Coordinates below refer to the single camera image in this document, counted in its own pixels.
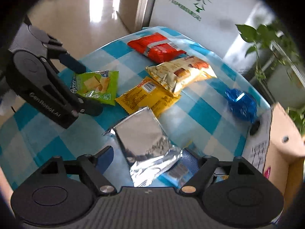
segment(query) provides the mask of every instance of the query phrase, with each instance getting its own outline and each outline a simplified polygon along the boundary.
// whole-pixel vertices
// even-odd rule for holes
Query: red snack bag
[[[160,33],[129,41],[127,45],[158,64],[171,61],[180,54],[186,53]]]

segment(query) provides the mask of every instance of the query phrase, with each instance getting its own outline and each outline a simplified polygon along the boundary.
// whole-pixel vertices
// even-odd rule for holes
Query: white wall
[[[259,0],[205,0],[205,10],[196,12],[196,0],[174,0],[193,11],[192,15],[172,3],[172,0],[156,0],[150,26],[172,28],[224,57],[238,31],[235,24],[244,24]]]
[[[260,24],[270,24],[274,19],[274,14],[269,7],[263,3],[258,3],[253,9],[247,20],[246,25],[258,28]],[[251,44],[245,42],[239,35],[228,49],[223,57],[231,68],[241,74],[246,73],[256,61],[256,54],[252,53],[245,57],[245,54]],[[270,52],[259,50],[260,63],[264,65],[271,57]]]

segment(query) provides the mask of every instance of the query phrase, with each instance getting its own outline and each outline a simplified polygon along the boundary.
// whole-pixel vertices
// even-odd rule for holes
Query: green snack bag
[[[70,90],[101,103],[115,105],[118,71],[101,70],[74,74]]]

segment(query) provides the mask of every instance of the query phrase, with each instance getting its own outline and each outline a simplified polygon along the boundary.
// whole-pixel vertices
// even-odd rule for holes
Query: yellow snack bag
[[[139,85],[115,100],[129,114],[138,111],[141,107],[148,106],[155,116],[158,117],[162,112],[176,103],[180,97],[180,95],[174,97],[155,80],[145,77]]]
[[[179,95],[190,83],[217,77],[207,62],[195,56],[175,59],[145,69],[174,96]]]

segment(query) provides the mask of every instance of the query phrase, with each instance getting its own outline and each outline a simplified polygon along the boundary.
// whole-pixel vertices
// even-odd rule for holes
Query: pink sticker
[[[268,169],[264,172],[264,177],[266,177],[267,179],[269,179],[270,170],[271,170],[271,167],[268,167]]]

